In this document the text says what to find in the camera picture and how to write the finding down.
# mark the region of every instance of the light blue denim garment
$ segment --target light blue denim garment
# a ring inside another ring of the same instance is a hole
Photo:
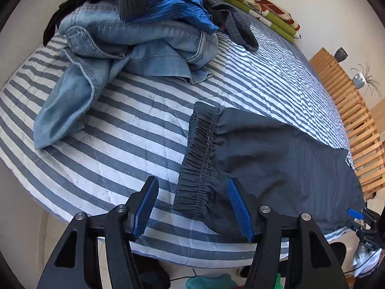
[[[84,128],[83,115],[122,69],[196,84],[212,75],[203,66],[218,51],[215,34],[180,21],[122,22],[116,1],[85,3],[62,20],[59,32],[71,65],[35,119],[36,149]]]

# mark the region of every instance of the wooden slatted bench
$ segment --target wooden slatted bench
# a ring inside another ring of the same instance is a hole
[[[365,200],[385,186],[385,150],[362,96],[341,65],[324,48],[309,61],[341,116]]]

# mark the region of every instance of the teal object on floor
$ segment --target teal object on floor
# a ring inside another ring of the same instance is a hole
[[[187,289],[233,289],[237,287],[238,284],[229,274],[222,274],[218,278],[196,276],[186,282]]]

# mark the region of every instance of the metal screw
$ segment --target metal screw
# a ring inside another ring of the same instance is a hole
[[[302,213],[301,217],[305,221],[311,220],[310,214],[307,214],[307,213]]]
[[[124,204],[119,204],[115,209],[118,213],[122,213],[127,209],[127,207]]]
[[[84,212],[79,212],[79,213],[77,213],[77,214],[75,215],[75,218],[76,218],[77,220],[82,220],[82,219],[84,219],[84,217],[85,217],[85,213],[84,213]]]
[[[262,213],[269,213],[271,211],[271,208],[268,207],[267,205],[262,205],[260,208]]]

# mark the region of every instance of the striped bedspread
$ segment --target striped bedspread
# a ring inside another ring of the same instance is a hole
[[[131,245],[134,252],[196,267],[250,264],[255,245],[227,243],[202,222],[173,210],[194,103],[276,118],[332,147],[349,149],[334,103],[306,62],[264,28],[252,29],[257,53],[218,33],[219,53],[208,66],[214,76],[203,83],[120,73],[85,116],[84,130],[37,151],[33,122],[69,65],[60,53],[66,40],[56,35],[1,90],[0,157],[41,206],[66,222],[80,210],[96,215],[125,203],[155,175],[159,196],[144,235]],[[281,257],[287,253],[283,242]]]

